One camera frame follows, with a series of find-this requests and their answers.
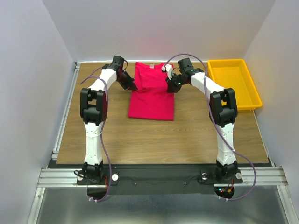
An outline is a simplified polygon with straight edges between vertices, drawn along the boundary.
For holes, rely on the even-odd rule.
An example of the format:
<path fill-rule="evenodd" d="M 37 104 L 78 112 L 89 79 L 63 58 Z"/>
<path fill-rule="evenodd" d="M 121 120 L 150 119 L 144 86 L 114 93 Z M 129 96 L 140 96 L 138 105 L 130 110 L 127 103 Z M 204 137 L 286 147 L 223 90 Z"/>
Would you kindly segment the pink red t shirt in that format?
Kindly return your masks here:
<path fill-rule="evenodd" d="M 135 63 L 135 84 L 128 109 L 129 118 L 174 120 L 174 94 L 167 92 L 163 64 Z"/>

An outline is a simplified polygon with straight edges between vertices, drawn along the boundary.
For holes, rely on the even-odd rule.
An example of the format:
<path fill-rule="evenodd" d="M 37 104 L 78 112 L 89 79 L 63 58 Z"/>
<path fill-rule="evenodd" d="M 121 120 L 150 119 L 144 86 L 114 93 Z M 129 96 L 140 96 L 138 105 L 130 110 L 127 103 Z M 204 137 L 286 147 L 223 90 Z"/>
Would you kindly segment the yellow plastic tray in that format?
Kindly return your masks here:
<path fill-rule="evenodd" d="M 218 85 L 235 91 L 238 110 L 255 110 L 263 103 L 243 59 L 209 60 L 210 78 Z"/>

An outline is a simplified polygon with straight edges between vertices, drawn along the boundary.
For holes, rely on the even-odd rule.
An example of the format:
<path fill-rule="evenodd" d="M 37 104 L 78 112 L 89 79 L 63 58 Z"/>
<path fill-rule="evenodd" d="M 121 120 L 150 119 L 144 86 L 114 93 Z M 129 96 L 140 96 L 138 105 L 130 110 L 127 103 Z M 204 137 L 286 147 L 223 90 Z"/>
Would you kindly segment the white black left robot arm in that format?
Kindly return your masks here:
<path fill-rule="evenodd" d="M 95 78 L 93 84 L 80 91 L 80 116 L 86 133 L 86 153 L 83 167 L 75 171 L 77 184 L 98 185 L 109 179 L 103 170 L 102 132 L 108 112 L 108 89 L 115 82 L 127 91 L 138 90 L 134 79 L 123 68 L 127 61 L 121 56 L 113 56 L 110 64 L 102 66 L 99 76 L 91 74 L 85 78 Z"/>

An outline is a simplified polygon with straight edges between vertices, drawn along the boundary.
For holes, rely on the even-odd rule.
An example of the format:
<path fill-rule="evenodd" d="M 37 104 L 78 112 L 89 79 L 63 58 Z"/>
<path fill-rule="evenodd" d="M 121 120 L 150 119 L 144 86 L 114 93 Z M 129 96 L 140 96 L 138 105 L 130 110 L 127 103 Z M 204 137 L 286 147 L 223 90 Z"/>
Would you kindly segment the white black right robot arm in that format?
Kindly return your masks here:
<path fill-rule="evenodd" d="M 182 85 L 190 84 L 205 94 L 209 117 L 217 132 L 215 177 L 219 182 L 226 182 L 238 170 L 233 140 L 234 124 L 238 115 L 235 91 L 218 85 L 208 77 L 207 71 L 194 68 L 189 58 L 178 61 L 178 65 L 178 75 L 168 63 L 162 66 L 162 72 L 167 74 L 167 91 L 177 93 Z"/>

